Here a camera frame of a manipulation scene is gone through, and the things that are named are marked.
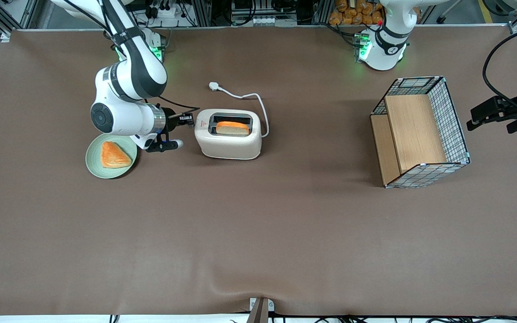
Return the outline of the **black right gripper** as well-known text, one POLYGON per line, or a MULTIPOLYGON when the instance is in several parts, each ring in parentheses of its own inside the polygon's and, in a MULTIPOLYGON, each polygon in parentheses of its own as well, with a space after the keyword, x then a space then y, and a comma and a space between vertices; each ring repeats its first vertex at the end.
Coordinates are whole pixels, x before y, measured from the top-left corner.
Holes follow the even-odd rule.
POLYGON ((175 113, 171 108, 164 108, 166 116, 166 126, 164 133, 168 135, 171 131, 174 131, 178 126, 194 127, 195 121, 193 119, 193 113, 175 113))

